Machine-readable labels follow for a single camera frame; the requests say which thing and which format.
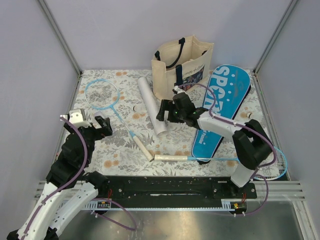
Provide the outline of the white shuttlecock tube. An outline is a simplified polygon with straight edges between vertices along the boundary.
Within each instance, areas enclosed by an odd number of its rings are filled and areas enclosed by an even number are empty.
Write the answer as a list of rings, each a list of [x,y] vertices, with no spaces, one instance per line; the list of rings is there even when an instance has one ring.
[[[158,138],[165,137],[168,133],[168,130],[163,121],[159,121],[156,119],[159,108],[157,106],[156,100],[154,99],[154,94],[151,90],[148,79],[146,77],[140,77],[137,80],[137,85],[141,93],[145,108],[153,125],[155,135]]]

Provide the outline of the clear plastic tube cap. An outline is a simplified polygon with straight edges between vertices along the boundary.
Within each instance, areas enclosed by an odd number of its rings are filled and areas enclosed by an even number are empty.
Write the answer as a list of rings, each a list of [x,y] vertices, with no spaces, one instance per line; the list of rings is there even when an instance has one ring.
[[[93,116],[94,116],[94,117],[98,117],[98,116],[102,117],[103,114],[102,114],[100,111],[97,111],[96,113],[94,113]]]

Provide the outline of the white shuttlecock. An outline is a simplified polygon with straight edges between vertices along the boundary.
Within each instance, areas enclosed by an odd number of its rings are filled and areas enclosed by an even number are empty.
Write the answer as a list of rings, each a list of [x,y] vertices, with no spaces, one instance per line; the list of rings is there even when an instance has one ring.
[[[137,114],[144,115],[147,113],[147,110],[144,106],[135,105],[133,106],[133,111]]]
[[[251,115],[253,114],[252,111],[248,107],[245,107],[244,110],[245,110],[245,117],[250,119]]]

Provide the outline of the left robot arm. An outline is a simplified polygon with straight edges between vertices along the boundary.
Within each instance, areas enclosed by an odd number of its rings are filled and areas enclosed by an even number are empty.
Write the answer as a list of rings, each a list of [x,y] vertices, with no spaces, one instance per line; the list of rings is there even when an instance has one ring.
[[[8,240],[57,240],[86,204],[107,195],[108,178],[97,171],[85,173],[95,142],[113,134],[108,117],[97,115],[94,119],[99,128],[79,112],[60,117],[69,135],[30,216],[20,229],[8,234]]]

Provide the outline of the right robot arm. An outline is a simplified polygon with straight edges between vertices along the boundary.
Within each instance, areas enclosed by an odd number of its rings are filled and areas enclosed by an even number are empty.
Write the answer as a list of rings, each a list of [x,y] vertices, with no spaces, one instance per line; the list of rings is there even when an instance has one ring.
[[[189,127],[212,132],[233,141],[239,163],[230,179],[222,186],[227,197],[242,197],[246,185],[262,167],[261,163],[271,154],[274,160],[277,159],[274,145],[256,120],[239,123],[217,116],[207,108],[195,107],[185,92],[176,94],[172,100],[161,100],[156,119],[163,122],[166,111],[167,120],[171,123],[185,123]]]

